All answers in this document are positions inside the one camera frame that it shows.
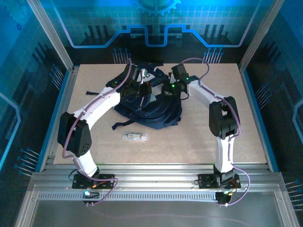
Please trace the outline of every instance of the small white object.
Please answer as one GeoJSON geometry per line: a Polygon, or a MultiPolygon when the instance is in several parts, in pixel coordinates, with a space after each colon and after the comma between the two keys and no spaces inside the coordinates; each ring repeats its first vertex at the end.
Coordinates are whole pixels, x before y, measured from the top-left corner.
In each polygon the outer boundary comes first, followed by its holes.
{"type": "Polygon", "coordinates": [[[122,138],[124,140],[146,141],[147,134],[146,133],[128,133],[128,134],[124,134],[122,138]]]}

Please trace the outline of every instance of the particle board surface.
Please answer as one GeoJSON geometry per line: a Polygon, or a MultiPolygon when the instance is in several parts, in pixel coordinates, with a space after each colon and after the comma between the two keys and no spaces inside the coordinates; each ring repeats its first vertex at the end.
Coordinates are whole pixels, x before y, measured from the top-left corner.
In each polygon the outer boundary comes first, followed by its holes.
{"type": "MultiPolygon", "coordinates": [[[[165,64],[159,68],[168,73],[174,65],[165,64]]],[[[197,76],[207,69],[205,64],[185,64],[185,67],[190,75],[197,76]]],[[[94,98],[85,95],[86,91],[100,92],[124,68],[124,64],[80,65],[68,112],[73,113],[85,106],[94,98]]],[[[265,163],[264,150],[237,65],[210,64],[210,71],[203,82],[218,94],[233,96],[236,100],[242,134],[234,142],[234,162],[265,163]]],[[[193,97],[182,101],[182,108],[178,126],[154,130],[133,123],[115,131],[112,125],[128,119],[110,109],[91,130],[93,143],[90,150],[95,163],[214,163],[216,139],[209,130],[208,108],[193,97]],[[148,140],[123,140],[122,135],[127,132],[147,133],[148,140]]],[[[71,160],[62,158],[60,145],[54,163],[72,164],[71,160]]]]}

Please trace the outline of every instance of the black mounting plate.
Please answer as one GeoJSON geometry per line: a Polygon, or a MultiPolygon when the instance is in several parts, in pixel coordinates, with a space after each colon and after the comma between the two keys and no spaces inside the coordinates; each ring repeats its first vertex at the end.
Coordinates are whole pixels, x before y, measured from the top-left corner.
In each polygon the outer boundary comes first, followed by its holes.
{"type": "MultiPolygon", "coordinates": [[[[216,188],[224,188],[224,189],[234,189],[235,185],[230,181],[223,183],[219,187],[217,186],[216,179],[213,174],[198,174],[198,183],[199,189],[216,189],[216,188]]],[[[238,174],[235,174],[233,177],[233,181],[237,184],[237,189],[241,188],[241,182],[238,174]]]]}
{"type": "MultiPolygon", "coordinates": [[[[98,179],[108,179],[114,178],[114,174],[99,174],[98,179]]],[[[87,189],[92,188],[93,182],[92,180],[86,178],[82,174],[75,174],[74,179],[72,181],[72,188],[73,189],[87,189]]],[[[105,181],[102,184],[99,184],[94,189],[112,189],[114,187],[114,180],[112,181],[105,181]]]]}

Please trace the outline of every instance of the backpack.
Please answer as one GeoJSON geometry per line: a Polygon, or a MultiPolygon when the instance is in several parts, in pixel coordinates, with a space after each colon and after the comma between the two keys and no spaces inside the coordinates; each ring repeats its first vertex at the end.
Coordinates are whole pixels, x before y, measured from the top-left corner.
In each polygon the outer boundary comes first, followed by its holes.
{"type": "MultiPolygon", "coordinates": [[[[154,78],[149,80],[151,87],[156,87],[163,84],[160,94],[148,95],[144,97],[131,97],[121,100],[118,105],[114,107],[120,115],[128,118],[127,122],[117,122],[112,126],[115,130],[119,126],[127,126],[131,123],[139,123],[141,125],[153,128],[162,129],[173,125],[178,125],[181,121],[181,98],[180,94],[167,95],[163,92],[165,86],[170,85],[170,78],[165,75],[163,71],[155,68],[158,65],[155,64],[136,64],[137,70],[146,69],[149,74],[152,74],[154,78]]],[[[126,68],[124,74],[120,74],[115,79],[107,83],[107,87],[110,87],[113,83],[117,84],[122,81],[127,72],[126,68]]]]}

